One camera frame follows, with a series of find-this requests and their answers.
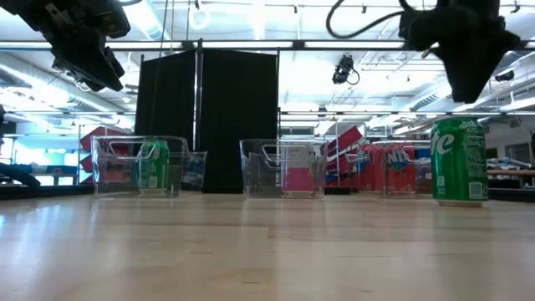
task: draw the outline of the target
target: red soda can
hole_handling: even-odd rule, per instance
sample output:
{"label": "red soda can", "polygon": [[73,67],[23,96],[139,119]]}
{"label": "red soda can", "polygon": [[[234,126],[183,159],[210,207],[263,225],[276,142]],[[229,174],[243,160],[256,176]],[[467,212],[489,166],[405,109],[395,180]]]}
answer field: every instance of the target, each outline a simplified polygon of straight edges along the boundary
{"label": "red soda can", "polygon": [[410,163],[415,150],[407,143],[392,143],[386,148],[386,190],[388,193],[414,193],[416,168]]}
{"label": "red soda can", "polygon": [[382,192],[385,186],[385,149],[382,145],[371,146],[371,162],[374,169],[373,191]]}

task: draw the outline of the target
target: metal frame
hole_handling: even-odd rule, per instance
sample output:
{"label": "metal frame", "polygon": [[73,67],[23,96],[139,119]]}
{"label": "metal frame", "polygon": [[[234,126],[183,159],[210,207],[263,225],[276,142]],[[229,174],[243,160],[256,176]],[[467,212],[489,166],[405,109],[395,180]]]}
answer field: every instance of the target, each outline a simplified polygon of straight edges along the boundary
{"label": "metal frame", "polygon": [[193,105],[193,150],[201,151],[202,69],[204,63],[202,38],[197,42],[195,67],[195,103]]}
{"label": "metal frame", "polygon": [[[126,112],[48,112],[48,111],[7,111],[6,114],[12,115],[135,115],[135,111],[126,111]],[[309,112],[309,111],[281,111],[280,115],[344,115],[344,116],[363,116],[363,115],[378,115],[378,116],[387,116],[387,115],[400,115],[400,116],[426,116],[426,115],[444,115],[444,116],[478,116],[478,117],[493,117],[493,116],[531,116],[535,115],[535,111],[522,110],[522,111],[507,111],[507,112],[451,112],[451,111],[440,111],[440,112],[400,112],[400,111],[331,111],[331,112]]]}
{"label": "metal frame", "polygon": [[[400,51],[411,50],[403,40],[210,40],[203,41],[109,41],[106,46],[114,51],[158,52],[162,48],[170,51],[184,51],[199,48],[218,48],[252,51]],[[49,51],[52,47],[46,41],[0,41],[0,51]],[[524,40],[516,50],[534,50],[534,40]]]}

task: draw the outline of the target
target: robotic arm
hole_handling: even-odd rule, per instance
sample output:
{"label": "robotic arm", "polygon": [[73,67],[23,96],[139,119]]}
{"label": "robotic arm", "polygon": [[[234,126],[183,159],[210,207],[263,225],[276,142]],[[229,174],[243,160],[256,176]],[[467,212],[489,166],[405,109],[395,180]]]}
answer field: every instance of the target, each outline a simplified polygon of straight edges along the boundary
{"label": "robotic arm", "polygon": [[0,0],[0,8],[18,15],[52,45],[53,67],[93,91],[123,89],[125,74],[106,37],[124,37],[130,31],[117,0]]}
{"label": "robotic arm", "polygon": [[[406,0],[399,0],[403,11],[386,15],[355,33],[340,35],[332,30],[330,20],[343,1],[334,4],[327,18],[332,36],[353,38],[401,16],[399,35],[405,46],[442,60],[455,102],[474,103],[503,55],[522,46],[517,35],[505,30],[505,20],[499,16],[500,0],[437,0],[436,7],[428,11],[415,10]],[[431,48],[435,43],[438,48]]]}

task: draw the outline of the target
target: black cable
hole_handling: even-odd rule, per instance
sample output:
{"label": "black cable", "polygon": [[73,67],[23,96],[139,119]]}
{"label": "black cable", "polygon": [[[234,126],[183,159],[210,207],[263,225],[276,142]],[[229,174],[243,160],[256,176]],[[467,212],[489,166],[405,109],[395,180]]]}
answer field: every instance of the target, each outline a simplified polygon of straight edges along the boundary
{"label": "black cable", "polygon": [[161,26],[161,39],[160,39],[160,53],[158,54],[158,63],[156,64],[156,76],[155,76],[155,83],[154,83],[154,93],[152,95],[152,111],[150,112],[150,128],[149,128],[149,135],[153,135],[152,133],[152,127],[154,125],[154,114],[155,114],[155,107],[156,107],[156,92],[158,92],[158,81],[160,80],[160,64],[161,64],[161,53],[164,50],[164,39],[166,36],[166,21],[167,21],[167,8],[169,5],[169,0],[166,0],[166,8],[164,9],[164,22]]}
{"label": "black cable", "polygon": [[[354,38],[368,30],[370,30],[371,28],[377,26],[378,24],[381,24],[383,23],[384,21],[390,19],[390,18],[393,18],[393,17],[396,17],[396,16],[400,16],[401,14],[403,14],[405,12],[404,11],[399,11],[399,12],[395,12],[395,13],[389,13],[381,18],[378,18],[377,20],[373,21],[372,23],[368,24],[367,26],[365,26],[364,28],[361,28],[360,30],[354,32],[354,33],[350,33],[350,34],[346,34],[346,35],[342,35],[342,34],[337,34],[333,31],[333,29],[331,28],[331,19],[333,18],[333,15],[334,15],[334,12],[340,7],[340,5],[342,5],[342,3],[344,2],[345,0],[338,0],[332,7],[331,7],[331,10],[329,11],[329,14],[327,15],[327,21],[326,21],[326,27],[327,27],[327,31],[329,32],[329,34],[335,38]],[[407,4],[406,0],[400,0],[400,5],[403,9],[408,9],[408,10],[412,10],[413,8],[411,6],[409,6],[409,4]]]}
{"label": "black cable", "polygon": [[354,71],[354,72],[357,74],[357,76],[359,77],[359,79],[357,79],[357,82],[354,83],[354,84],[351,83],[349,80],[346,80],[345,82],[348,83],[348,84],[351,84],[351,85],[356,85],[356,84],[360,83],[360,73],[359,73],[359,71],[357,71],[357,70],[355,70],[355,69],[353,69],[353,71]]}
{"label": "black cable", "polygon": [[119,1],[120,6],[130,6],[137,3],[141,3],[143,0],[130,0],[130,1]]}
{"label": "black cable", "polygon": [[187,0],[186,41],[190,40],[190,9],[191,9],[191,0]]}

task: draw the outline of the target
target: desk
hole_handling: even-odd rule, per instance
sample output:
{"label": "desk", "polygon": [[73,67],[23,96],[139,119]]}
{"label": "desk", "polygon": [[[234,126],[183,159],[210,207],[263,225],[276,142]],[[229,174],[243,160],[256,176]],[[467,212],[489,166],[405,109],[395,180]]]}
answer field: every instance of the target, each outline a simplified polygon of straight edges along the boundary
{"label": "desk", "polygon": [[329,196],[0,202],[0,292],[28,301],[489,301],[535,294],[535,206]]}

